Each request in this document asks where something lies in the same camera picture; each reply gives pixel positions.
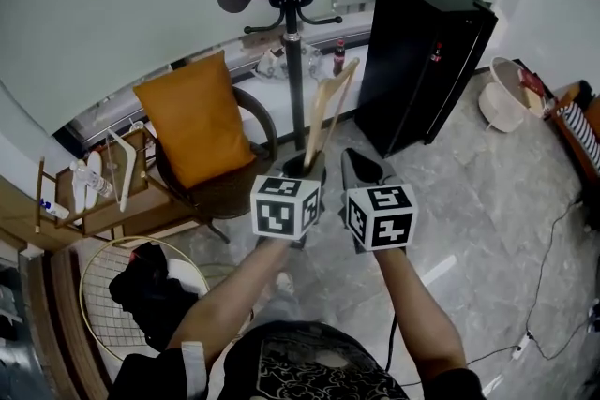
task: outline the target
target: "wicker chair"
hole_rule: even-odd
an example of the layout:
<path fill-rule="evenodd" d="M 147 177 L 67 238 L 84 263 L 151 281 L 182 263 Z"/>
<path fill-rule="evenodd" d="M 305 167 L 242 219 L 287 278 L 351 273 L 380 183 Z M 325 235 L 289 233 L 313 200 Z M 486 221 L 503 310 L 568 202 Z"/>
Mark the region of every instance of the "wicker chair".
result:
<path fill-rule="evenodd" d="M 156 140 L 157 169 L 162 180 L 178 199 L 195 211 L 201 223 L 227 244 L 230 239 L 213 225 L 213 219 L 234 218 L 249 212 L 250 190 L 256 176 L 266 173 L 278 155 L 278 136 L 269 112 L 244 90 L 234 87 L 233 94 L 237 105 L 256 117 L 267 138 L 264 147 L 250 144 L 256 158 L 245 167 L 185 189 L 175 177 L 160 140 Z"/>

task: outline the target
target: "red bottle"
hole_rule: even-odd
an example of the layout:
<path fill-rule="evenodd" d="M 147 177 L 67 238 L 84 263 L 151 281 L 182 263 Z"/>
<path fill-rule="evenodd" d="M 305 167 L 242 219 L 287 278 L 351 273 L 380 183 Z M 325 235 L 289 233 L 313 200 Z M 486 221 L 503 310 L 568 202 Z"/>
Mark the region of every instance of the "red bottle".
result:
<path fill-rule="evenodd" d="M 338 76 L 344 68 L 344 61 L 346 60 L 346 48 L 344 47 L 344 41 L 338 40 L 336 50 L 334 51 L 334 76 Z"/>

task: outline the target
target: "black t-shirt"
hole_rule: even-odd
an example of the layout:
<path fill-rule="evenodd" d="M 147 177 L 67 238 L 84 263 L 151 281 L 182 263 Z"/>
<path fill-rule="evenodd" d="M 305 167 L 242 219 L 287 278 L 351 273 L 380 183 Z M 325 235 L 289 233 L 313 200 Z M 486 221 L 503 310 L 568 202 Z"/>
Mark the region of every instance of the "black t-shirt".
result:
<path fill-rule="evenodd" d="M 224 363 L 219 400 L 229 399 L 408 399 L 397 382 L 353 338 L 318 322 L 277 321 L 242 337 Z M 129 355 L 110 398 L 186 397 L 181 350 L 156 359 Z M 471 370 L 445 372 L 424 386 L 426 400 L 482 400 L 479 378 Z"/>

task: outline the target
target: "water bottle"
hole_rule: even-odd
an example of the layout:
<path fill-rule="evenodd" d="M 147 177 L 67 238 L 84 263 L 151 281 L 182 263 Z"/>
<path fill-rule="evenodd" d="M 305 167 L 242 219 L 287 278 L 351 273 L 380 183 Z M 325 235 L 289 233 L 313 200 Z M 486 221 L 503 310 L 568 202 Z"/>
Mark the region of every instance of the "water bottle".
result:
<path fill-rule="evenodd" d="M 113 192 L 113 184 L 111 184 L 108 180 L 100 177 L 97 173 L 91 170 L 83 163 L 79 162 L 71 162 L 70 165 L 71 170 L 73 170 L 73 175 L 75 178 L 93 188 L 100 194 L 102 197 L 110 197 Z"/>

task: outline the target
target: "striped cloth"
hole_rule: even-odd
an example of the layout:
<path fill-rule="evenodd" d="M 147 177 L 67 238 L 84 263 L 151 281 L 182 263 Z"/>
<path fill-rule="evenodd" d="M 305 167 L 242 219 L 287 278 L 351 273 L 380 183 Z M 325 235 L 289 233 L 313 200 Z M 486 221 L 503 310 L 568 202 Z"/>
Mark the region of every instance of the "striped cloth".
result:
<path fill-rule="evenodd" d="M 596 173 L 600 175 L 600 144 L 579 105 L 571 102 L 566 107 L 558 109 L 557 113 L 588 154 Z"/>

